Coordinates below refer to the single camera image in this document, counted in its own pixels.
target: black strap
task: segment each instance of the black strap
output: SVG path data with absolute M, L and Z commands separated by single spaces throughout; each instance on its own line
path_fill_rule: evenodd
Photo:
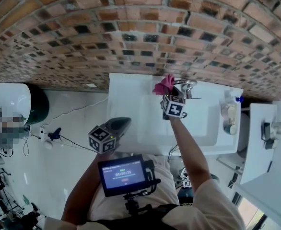
M 116 220 L 99 220 L 98 223 L 110 230 L 136 230 L 136 229 L 163 229 L 173 230 L 174 228 L 162 222 L 162 218 L 178 205 L 161 205 L 158 208 L 147 211 L 144 214 Z

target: fiducial marker cube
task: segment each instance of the fiducial marker cube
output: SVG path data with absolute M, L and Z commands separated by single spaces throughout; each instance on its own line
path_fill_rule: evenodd
M 100 154 L 114 150 L 116 147 L 116 137 L 99 126 L 89 132 L 88 136 L 89 146 Z
M 169 94 L 163 96 L 162 109 L 164 113 L 172 117 L 182 117 L 185 99 Z

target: forearm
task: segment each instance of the forearm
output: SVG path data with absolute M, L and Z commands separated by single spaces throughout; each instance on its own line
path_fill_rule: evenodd
M 170 122 L 188 177 L 196 191 L 203 182 L 211 178 L 207 160 L 181 120 L 170 118 Z
M 109 159 L 109 155 L 97 155 L 70 193 L 62 220 L 80 225 L 87 221 L 87 212 L 100 184 L 98 162 Z

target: white floor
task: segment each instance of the white floor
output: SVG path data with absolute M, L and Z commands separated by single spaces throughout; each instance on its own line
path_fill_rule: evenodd
M 50 111 L 46 120 L 33 125 L 33 134 L 37 136 L 39 136 L 39 127 L 48 124 L 52 118 L 107 97 L 107 94 L 87 92 L 46 91 L 46 94 L 50 102 Z M 61 127 L 61 135 L 88 147 L 87 134 L 96 125 L 106 121 L 106 107 L 107 100 L 85 110 L 63 115 L 45 126 L 45 132 L 54 132 Z M 14 155 L 11 158 L 4 158 L 5 164 L 0 166 L 12 174 L 7 179 L 15 199 L 20 205 L 24 205 L 23 195 L 25 195 L 40 208 L 44 215 L 60 218 L 70 191 L 94 159 L 95 153 L 79 148 L 66 140 L 56 140 L 56 143 L 53 142 L 52 149 L 46 149 L 40 140 L 31 136 L 28 139 L 29 156 L 26 157 L 23 154 L 23 145 L 23 140 L 15 144 Z M 227 186 L 233 172 L 220 165 L 215 159 L 216 156 L 208 157 L 211 173 L 220 178 L 222 190 L 229 199 L 232 199 L 234 191 Z M 26 207 L 26 211 L 31 210 L 30 206 Z

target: white sink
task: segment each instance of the white sink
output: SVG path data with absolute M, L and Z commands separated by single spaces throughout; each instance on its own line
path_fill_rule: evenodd
M 167 146 L 176 142 L 170 122 L 162 119 L 161 100 L 158 95 L 145 95 L 140 101 L 137 140 L 142 144 Z M 197 144 L 214 146 L 219 126 L 219 99 L 186 100 L 184 112 L 187 117 L 182 118 L 182 122 Z
M 160 76 L 110 73 L 106 119 L 120 116 L 132 119 L 118 151 L 167 155 L 176 145 L 170 122 L 162 119 L 162 96 L 152 93 L 155 84 L 162 79 Z M 201 99 L 186 100 L 187 117 L 182 122 L 205 155 L 237 151 L 241 105 L 237 105 L 238 131 L 234 136 L 223 130 L 220 105 L 226 93 L 241 96 L 242 92 L 242 89 L 201 81 L 193 88 L 193 98 Z

